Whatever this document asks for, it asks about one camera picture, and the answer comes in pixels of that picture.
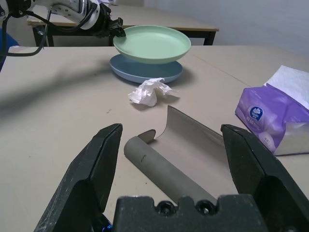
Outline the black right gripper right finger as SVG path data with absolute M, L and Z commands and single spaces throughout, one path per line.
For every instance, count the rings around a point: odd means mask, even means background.
M 270 232 L 307 232 L 309 201 L 282 163 L 252 133 L 221 126 L 228 165 L 239 194 L 253 196 Z

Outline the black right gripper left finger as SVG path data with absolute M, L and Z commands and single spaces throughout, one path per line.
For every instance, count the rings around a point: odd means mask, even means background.
M 111 191 L 122 124 L 101 129 L 70 163 L 36 232 L 110 232 L 104 216 Z

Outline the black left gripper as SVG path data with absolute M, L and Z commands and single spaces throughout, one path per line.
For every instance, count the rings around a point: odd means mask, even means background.
M 104 4 L 100 4 L 100 12 L 97 22 L 93 26 L 93 35 L 98 38 L 113 36 L 124 38 L 126 33 L 123 29 L 123 19 L 111 19 L 111 9 Z

